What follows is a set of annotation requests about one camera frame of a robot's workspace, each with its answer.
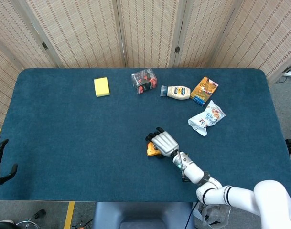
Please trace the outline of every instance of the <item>gray floor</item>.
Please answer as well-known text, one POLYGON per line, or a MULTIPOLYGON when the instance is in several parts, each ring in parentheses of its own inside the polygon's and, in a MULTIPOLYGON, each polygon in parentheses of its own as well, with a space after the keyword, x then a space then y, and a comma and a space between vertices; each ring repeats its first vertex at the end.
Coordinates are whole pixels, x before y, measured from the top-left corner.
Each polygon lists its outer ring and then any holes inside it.
MULTIPOLYGON (((291 78, 284 83, 270 86, 275 109, 285 139, 291 138, 291 78)), ((46 217, 36 222, 43 229, 64 228, 68 202, 41 202, 41 201, 0 201, 0 220, 12 219, 15 222, 28 219, 36 211, 46 209, 46 217)), ((76 202, 72 218, 72 228, 86 224, 93 216, 95 204, 92 202, 76 202)), ((200 229, 204 227, 198 220, 195 225, 200 229)), ((248 212, 232 208, 229 225, 225 229, 259 229, 260 218, 248 212)))

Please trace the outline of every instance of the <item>blue tablecloth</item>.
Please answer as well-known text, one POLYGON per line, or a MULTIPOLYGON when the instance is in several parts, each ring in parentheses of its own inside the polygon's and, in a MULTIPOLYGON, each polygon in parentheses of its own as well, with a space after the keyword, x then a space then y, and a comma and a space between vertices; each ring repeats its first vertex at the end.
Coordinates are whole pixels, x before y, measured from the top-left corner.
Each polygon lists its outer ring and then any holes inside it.
POLYGON ((148 158, 145 136, 160 126, 180 149, 223 185, 253 189, 281 182, 291 196, 291 164, 264 73, 256 69, 153 69, 156 89, 137 95, 139 69, 26 69, 18 77, 2 128, 9 138, 0 200, 193 202, 197 186, 181 182, 171 159, 148 158), (110 96, 93 79, 108 77, 110 96), (192 100, 160 97, 160 86, 194 89, 207 76, 212 100, 226 113, 208 135, 188 119, 204 110, 192 100))

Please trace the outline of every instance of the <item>yellow sponge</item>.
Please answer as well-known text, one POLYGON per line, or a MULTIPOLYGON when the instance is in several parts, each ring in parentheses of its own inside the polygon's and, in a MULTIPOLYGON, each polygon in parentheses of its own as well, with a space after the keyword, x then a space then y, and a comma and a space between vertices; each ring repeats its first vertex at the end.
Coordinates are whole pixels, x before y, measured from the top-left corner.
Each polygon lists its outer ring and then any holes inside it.
POLYGON ((97 97, 110 95, 107 77, 95 79, 94 89, 97 97))

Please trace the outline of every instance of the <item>snack bag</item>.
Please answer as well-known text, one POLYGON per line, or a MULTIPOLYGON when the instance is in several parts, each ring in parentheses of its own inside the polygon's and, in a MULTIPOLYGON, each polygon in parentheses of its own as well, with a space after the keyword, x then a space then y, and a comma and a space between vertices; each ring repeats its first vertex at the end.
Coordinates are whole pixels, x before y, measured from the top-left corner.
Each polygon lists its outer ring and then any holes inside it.
POLYGON ((202 136, 206 136, 207 127, 215 125, 225 116, 221 108, 211 100, 205 111, 190 118, 188 124, 202 136))

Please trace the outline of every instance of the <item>orange object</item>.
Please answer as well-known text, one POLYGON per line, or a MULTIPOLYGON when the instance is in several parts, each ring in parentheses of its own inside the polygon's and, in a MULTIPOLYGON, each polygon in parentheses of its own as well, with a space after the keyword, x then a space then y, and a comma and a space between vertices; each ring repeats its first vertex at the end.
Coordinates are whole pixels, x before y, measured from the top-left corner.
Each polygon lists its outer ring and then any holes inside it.
POLYGON ((155 149, 153 142, 147 144, 147 156, 160 155, 161 152, 158 149, 155 149))

